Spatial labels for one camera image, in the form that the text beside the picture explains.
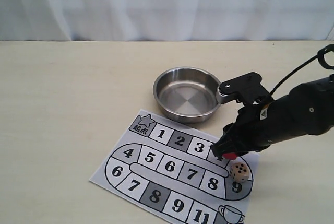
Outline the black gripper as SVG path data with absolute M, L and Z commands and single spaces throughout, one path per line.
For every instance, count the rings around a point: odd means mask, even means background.
M 261 152 L 279 142 L 279 102 L 243 107 L 233 123 L 223 128 L 223 136 L 210 146 L 216 158 L 227 153 L 242 157 Z

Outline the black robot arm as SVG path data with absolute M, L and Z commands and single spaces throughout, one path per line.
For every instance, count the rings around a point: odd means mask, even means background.
M 251 72 L 217 88 L 217 100 L 242 103 L 235 122 L 226 125 L 211 150 L 217 158 L 261 152 L 271 145 L 304 135 L 318 136 L 333 128 L 333 75 L 302 83 L 275 100 Z

